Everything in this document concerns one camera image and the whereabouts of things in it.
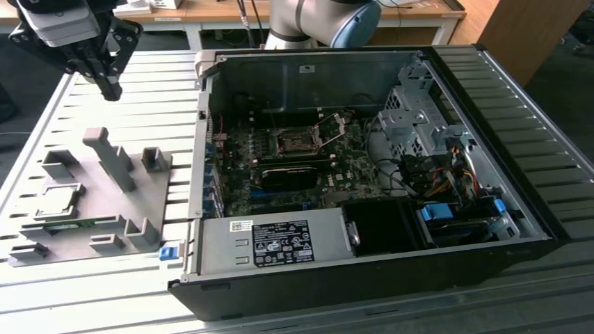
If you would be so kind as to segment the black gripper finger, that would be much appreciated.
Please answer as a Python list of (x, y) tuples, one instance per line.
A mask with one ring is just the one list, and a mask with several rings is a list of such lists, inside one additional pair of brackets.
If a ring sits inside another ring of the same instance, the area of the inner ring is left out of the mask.
[(9, 41), (21, 50), (52, 65), (65, 74), (79, 72), (83, 77), (99, 86), (105, 100), (111, 100), (111, 82), (108, 70), (107, 33), (61, 47), (49, 47), (35, 34), (31, 26), (20, 22), (9, 35)]
[(117, 43), (119, 49), (113, 54), (108, 54), (104, 61), (105, 69), (99, 75), (101, 78), (101, 85), (99, 87), (105, 100), (119, 100), (123, 92), (119, 77), (136, 50), (143, 28), (136, 22), (113, 19), (108, 32)]

